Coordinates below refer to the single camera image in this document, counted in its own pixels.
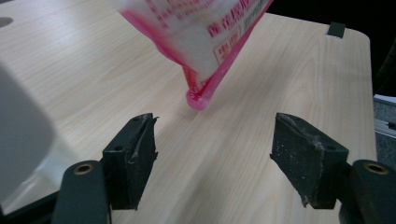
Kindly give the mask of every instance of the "wooden table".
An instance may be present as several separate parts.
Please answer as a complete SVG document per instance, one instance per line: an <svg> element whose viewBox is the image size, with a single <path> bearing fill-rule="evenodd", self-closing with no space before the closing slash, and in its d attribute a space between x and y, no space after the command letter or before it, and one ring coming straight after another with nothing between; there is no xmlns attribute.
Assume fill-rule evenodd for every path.
<svg viewBox="0 0 396 224"><path fill-rule="evenodd" d="M104 0L17 0L0 28L0 62L82 160L151 112L159 151L138 211L114 223L337 223L304 208L269 159L276 112L307 120L375 160L369 38L266 14L205 111L190 109L181 67Z"/></svg>

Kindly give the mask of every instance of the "pink plastic bag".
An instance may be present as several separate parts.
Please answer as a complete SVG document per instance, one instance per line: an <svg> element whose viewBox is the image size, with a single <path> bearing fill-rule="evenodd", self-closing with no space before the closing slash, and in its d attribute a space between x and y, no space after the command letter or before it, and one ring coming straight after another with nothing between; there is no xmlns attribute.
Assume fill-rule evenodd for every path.
<svg viewBox="0 0 396 224"><path fill-rule="evenodd" d="M273 0L109 0L183 67L188 104L204 110Z"/></svg>

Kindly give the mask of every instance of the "wood grain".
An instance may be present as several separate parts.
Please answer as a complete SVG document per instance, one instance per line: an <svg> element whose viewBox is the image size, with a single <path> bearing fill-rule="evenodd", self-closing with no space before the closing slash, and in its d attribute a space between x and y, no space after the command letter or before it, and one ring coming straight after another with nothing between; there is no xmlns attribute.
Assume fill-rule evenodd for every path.
<svg viewBox="0 0 396 224"><path fill-rule="evenodd" d="M151 112L158 160L138 211L114 223L337 223L304 208L269 159L276 112L289 113L375 160L370 40L326 24L266 14L205 111L190 109L181 67L103 0L0 6L0 63L82 160L132 117Z"/></svg>

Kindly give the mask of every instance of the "dark background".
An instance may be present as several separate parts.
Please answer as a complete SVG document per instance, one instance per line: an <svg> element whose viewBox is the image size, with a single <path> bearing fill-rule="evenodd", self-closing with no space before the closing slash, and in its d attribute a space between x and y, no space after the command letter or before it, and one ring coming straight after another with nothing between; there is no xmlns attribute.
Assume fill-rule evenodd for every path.
<svg viewBox="0 0 396 224"><path fill-rule="evenodd" d="M395 58L389 51L396 37L396 0L274 0L267 12L360 31L370 38L373 94L396 96ZM387 59L388 69L378 73Z"/></svg>

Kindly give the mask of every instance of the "light wood surface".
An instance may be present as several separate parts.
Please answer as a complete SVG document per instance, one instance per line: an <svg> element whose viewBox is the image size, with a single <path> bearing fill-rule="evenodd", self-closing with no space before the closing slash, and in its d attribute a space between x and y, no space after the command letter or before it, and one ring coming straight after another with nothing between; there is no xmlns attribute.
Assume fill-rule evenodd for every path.
<svg viewBox="0 0 396 224"><path fill-rule="evenodd" d="M276 112L307 120L375 160L370 40L266 14L205 111L190 109L181 67L104 0L16 0L0 28L0 63L83 159L151 112L159 151L138 211L114 223L338 223L304 208L269 159Z"/></svg>

